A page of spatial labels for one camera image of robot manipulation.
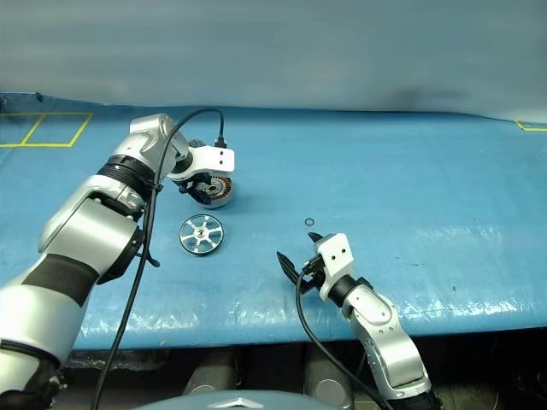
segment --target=blue table surface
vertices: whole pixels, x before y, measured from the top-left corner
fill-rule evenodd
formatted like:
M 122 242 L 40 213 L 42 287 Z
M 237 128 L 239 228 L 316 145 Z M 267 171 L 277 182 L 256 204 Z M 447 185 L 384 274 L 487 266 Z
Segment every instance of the blue table surface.
M 3 112 L 94 113 L 72 148 L 0 148 L 0 283 L 38 257 L 38 234 L 106 161 L 131 119 L 190 108 L 101 106 L 11 96 Z M 297 266 L 306 236 L 345 232 L 355 274 L 389 296 L 411 335 L 496 331 L 547 323 L 547 132 L 459 114 L 380 114 L 227 108 L 236 196 L 208 211 L 226 229 L 205 257 L 185 252 L 181 223 L 203 209 L 164 181 L 152 253 L 125 348 L 306 340 L 294 285 L 275 251 Z M 0 144 L 23 139 L 36 116 L 0 116 Z M 46 117 L 29 143 L 69 140 L 81 116 Z M 184 128 L 212 143 L 213 115 Z M 308 227 L 306 218 L 315 224 Z M 110 346 L 136 264 L 94 289 L 75 347 Z M 352 338 L 317 292 L 304 308 L 319 338 Z

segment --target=yellow tape line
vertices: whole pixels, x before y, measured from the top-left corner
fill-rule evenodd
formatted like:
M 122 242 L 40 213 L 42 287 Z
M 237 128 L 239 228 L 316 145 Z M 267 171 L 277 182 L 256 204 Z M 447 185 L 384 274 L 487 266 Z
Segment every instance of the yellow tape line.
M 40 117 L 38 118 L 38 120 L 34 123 L 34 125 L 32 126 L 32 128 L 30 130 L 28 130 L 28 132 L 26 133 L 26 136 L 23 138 L 23 140 L 20 142 L 21 145 L 25 145 L 26 141 L 28 141 L 28 139 L 33 135 L 33 133 L 36 131 L 36 129 L 38 128 L 38 126 L 42 123 L 42 121 L 44 120 L 45 118 L 45 114 L 42 114 L 40 115 Z
M 520 121 L 515 121 L 515 124 L 523 131 L 547 131 L 547 128 L 534 127 L 534 126 L 525 126 Z
M 85 112 L 46 112 L 46 113 L 0 113 L 0 117 L 21 117 L 21 116 L 32 116 L 39 115 L 39 118 L 36 120 L 34 125 L 28 132 L 20 143 L 0 143 L 2 148 L 71 148 L 74 143 L 78 140 L 79 136 L 82 135 L 82 132 L 85 130 L 89 121 L 93 117 L 93 113 L 89 111 Z M 27 141 L 36 132 L 39 125 L 42 123 L 44 118 L 48 115 L 85 115 L 85 120 L 81 126 L 79 126 L 78 131 L 73 135 L 72 139 L 68 143 L 28 143 Z

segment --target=silver robot link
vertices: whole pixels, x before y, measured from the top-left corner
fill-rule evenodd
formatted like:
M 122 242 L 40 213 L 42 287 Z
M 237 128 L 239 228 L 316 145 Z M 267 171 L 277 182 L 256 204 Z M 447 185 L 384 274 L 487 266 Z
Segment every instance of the silver robot link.
M 46 223 L 38 261 L 1 289 L 0 402 L 5 406 L 47 408 L 62 388 L 57 371 L 78 336 L 92 287 L 121 276 L 143 243 L 138 219 L 155 175 L 191 192 L 211 174 L 233 172 L 231 149 L 192 148 L 180 132 L 158 169 L 173 126 L 165 114 L 133 120 L 129 136 L 107 163 Z
M 303 272 L 313 278 L 304 282 L 302 292 L 316 287 L 323 301 L 330 299 L 341 308 L 365 349 L 380 395 L 394 408 L 439 409 L 420 353 L 401 327 L 395 304 L 364 278 L 353 278 L 354 259 L 346 235 L 309 236 L 315 257 L 304 264 Z M 279 252 L 278 258 L 285 275 L 296 283 L 292 262 Z

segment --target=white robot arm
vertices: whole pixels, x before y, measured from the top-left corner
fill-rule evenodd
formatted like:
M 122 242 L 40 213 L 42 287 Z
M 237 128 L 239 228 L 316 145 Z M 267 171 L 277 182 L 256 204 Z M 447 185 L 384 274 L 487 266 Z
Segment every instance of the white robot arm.
M 39 260 L 0 289 L 0 408 L 51 404 L 93 285 L 123 275 L 144 241 L 138 220 L 156 174 L 210 204 L 197 187 L 233 172 L 235 155 L 223 140 L 192 148 L 180 132 L 158 169 L 173 126 L 165 114 L 134 120 L 106 164 L 47 222 Z
M 420 353 L 401 327 L 395 304 L 377 294 L 364 278 L 352 277 L 348 238 L 343 233 L 309 236 L 316 255 L 304 264 L 301 275 L 313 278 L 302 282 L 302 293 L 316 287 L 323 301 L 330 299 L 342 309 L 365 348 L 379 394 L 393 408 L 438 410 L 440 403 L 432 392 Z M 296 284 L 300 275 L 292 262 L 279 252 L 278 258 L 285 275 Z

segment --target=black floor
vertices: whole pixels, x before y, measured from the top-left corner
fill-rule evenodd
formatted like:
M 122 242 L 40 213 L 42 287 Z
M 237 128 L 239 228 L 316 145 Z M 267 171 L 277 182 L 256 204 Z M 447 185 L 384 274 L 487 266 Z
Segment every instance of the black floor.
M 444 410 L 547 408 L 546 330 L 427 337 L 415 341 Z M 349 369 L 357 368 L 362 357 L 357 342 L 334 343 L 332 348 Z M 205 348 L 125 352 L 118 364 L 141 371 L 112 371 L 102 408 L 128 409 L 182 394 L 193 369 L 207 352 Z M 242 347 L 240 362 L 244 375 L 239 387 L 302 393 L 302 352 L 303 346 L 298 344 Z M 87 357 L 87 365 L 100 366 L 100 361 L 93 363 L 87 353 L 83 355 Z M 66 375 L 70 387 L 58 397 L 56 408 L 88 408 L 98 370 L 67 369 Z M 366 368 L 362 379 L 371 382 Z M 356 409 L 375 409 L 363 393 L 356 391 L 355 398 Z

